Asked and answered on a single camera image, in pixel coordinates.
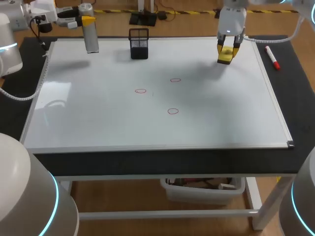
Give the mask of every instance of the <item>white robot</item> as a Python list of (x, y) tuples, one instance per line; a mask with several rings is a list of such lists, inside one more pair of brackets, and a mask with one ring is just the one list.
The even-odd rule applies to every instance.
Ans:
[[(245, 37), (246, 7), (249, 3), (280, 3), (279, 0), (224, 0), (220, 11), (218, 52), (225, 37), (234, 36), (233, 56), (243, 40), (279, 43), (292, 39), (304, 18), (315, 29), (315, 0), (293, 0), (300, 18), (294, 34), (283, 40), (265, 41)], [(21, 0), (0, 0), (0, 76), (14, 73), (23, 66), (13, 31), (32, 29), (38, 24), (40, 32), (52, 29), (51, 23), (69, 29), (82, 26), (88, 53), (98, 52), (93, 8), (84, 3), (78, 7), (58, 9), (53, 0), (35, 0), (23, 4)], [(44, 42), (36, 35), (46, 51)], [(25, 101), (0, 89), (6, 96)], [(315, 236), (315, 148), (310, 153), (280, 207), (280, 224), (286, 236)], [(75, 236), (79, 225), (76, 205), (41, 163), (11, 137), (0, 134), (0, 236)]]

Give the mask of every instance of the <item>plastic storage bin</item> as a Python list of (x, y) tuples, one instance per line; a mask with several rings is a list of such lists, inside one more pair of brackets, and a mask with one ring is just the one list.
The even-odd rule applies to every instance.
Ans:
[(235, 190), (219, 190), (190, 188), (168, 184), (168, 179), (161, 179), (161, 185), (166, 190), (167, 198), (176, 202), (203, 203), (226, 205), (234, 197), (245, 191), (245, 178), (233, 178), (231, 184), (236, 186)]

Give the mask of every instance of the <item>yellow block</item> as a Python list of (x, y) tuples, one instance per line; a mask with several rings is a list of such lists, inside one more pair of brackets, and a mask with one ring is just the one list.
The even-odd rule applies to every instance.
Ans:
[(233, 59), (233, 48), (224, 46), (218, 56), (218, 63), (230, 65)]
[(82, 24), (83, 26), (88, 26), (96, 21), (95, 17), (91, 16), (82, 16)]

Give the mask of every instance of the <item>pen holder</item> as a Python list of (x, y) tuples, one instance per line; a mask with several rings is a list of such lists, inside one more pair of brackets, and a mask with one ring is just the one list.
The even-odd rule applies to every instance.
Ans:
[(148, 59), (149, 29), (129, 29), (131, 59)]

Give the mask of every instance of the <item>black cable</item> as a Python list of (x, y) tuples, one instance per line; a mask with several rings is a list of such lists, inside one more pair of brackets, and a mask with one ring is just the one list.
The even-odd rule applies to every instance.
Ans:
[(154, 6), (157, 7), (157, 10), (154, 13), (158, 13), (158, 5), (156, 4), (156, 1), (154, 1)]
[(38, 27), (38, 25), (39, 25), (39, 23), (40, 23), (40, 16), (35, 16), (35, 17), (33, 17), (33, 18), (31, 19), (31, 21), (30, 21), (30, 29), (31, 29), (31, 31), (33, 32), (33, 34), (35, 35), (35, 37), (37, 38), (37, 40), (38, 40), (40, 46), (42, 47), (42, 49), (44, 49), (45, 51), (48, 51), (47, 46), (45, 45), (45, 43), (43, 42), (43, 40), (41, 40), (41, 38), (40, 38), (39, 27), (38, 27), (38, 35), (35, 33), (35, 31), (34, 31), (33, 28), (32, 28), (32, 23), (33, 23), (34, 20), (35, 20), (35, 22), (36, 22), (36, 24), (37, 24), (37, 27)]
[(169, 8), (169, 9), (172, 9), (172, 10), (174, 11), (174, 17), (173, 17), (173, 19), (172, 19), (172, 20), (169, 20), (168, 22), (173, 21), (173, 20), (175, 19), (175, 17), (176, 17), (176, 11), (175, 11), (175, 9), (174, 9), (173, 7), (171, 7), (171, 6), (164, 6), (164, 5), (161, 3), (161, 0), (158, 0), (158, 2), (159, 2), (159, 4), (160, 4), (162, 7), (164, 7), (164, 8)]
[(37, 38), (37, 40), (40, 42), (41, 39), (40, 39), (40, 37), (39, 37), (39, 29), (38, 29), (38, 35), (37, 35), (37, 34), (35, 33), (35, 31), (33, 30), (33, 28), (32, 28), (32, 23), (33, 23), (34, 20), (36, 20), (36, 17), (33, 17), (33, 18), (31, 19), (31, 21), (30, 21), (30, 29), (31, 29), (31, 31), (33, 32), (33, 34), (35, 35), (35, 37)]

